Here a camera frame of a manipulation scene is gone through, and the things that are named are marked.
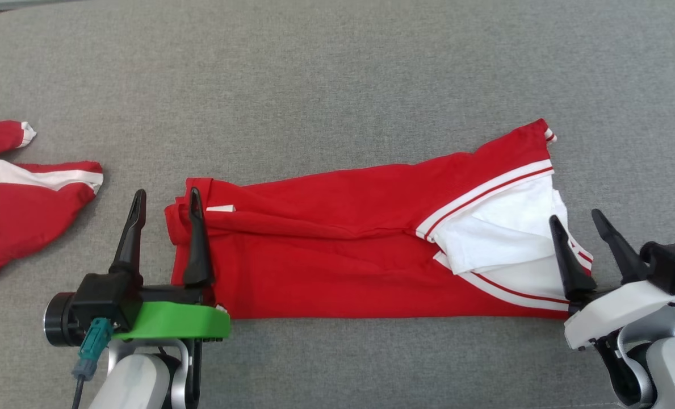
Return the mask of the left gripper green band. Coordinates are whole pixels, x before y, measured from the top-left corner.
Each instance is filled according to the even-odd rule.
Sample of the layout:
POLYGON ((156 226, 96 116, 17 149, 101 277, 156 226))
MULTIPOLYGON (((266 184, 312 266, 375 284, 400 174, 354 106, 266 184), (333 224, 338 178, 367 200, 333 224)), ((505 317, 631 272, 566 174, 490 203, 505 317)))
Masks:
MULTIPOLYGON (((213 284, 212 256, 202 195, 189 193, 190 247, 183 282, 191 287, 213 284)), ((135 192, 127 220, 109 267, 109 273, 126 273, 135 282, 140 274, 141 233, 147 217, 147 193, 135 192)), ((220 307, 199 300, 195 288, 147 286, 133 299, 113 299, 111 291, 57 293, 44 313, 44 334, 56 347, 81 347, 106 341, 193 340, 221 341, 231 334, 230 315, 220 307)))

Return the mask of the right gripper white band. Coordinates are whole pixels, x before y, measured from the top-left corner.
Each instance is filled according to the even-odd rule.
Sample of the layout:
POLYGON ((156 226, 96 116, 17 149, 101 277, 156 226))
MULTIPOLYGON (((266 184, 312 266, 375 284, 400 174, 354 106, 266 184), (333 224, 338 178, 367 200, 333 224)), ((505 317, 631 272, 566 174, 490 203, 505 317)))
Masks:
MULTIPOLYGON (((609 246, 621 274, 621 286, 589 303, 564 324, 571 349, 588 347, 612 332, 626 342, 659 341, 675 336, 675 295, 649 281, 649 267, 599 209, 591 211, 600 238, 609 246)), ((555 256, 568 301, 588 301, 597 284, 581 266, 557 215, 548 220, 555 256)))

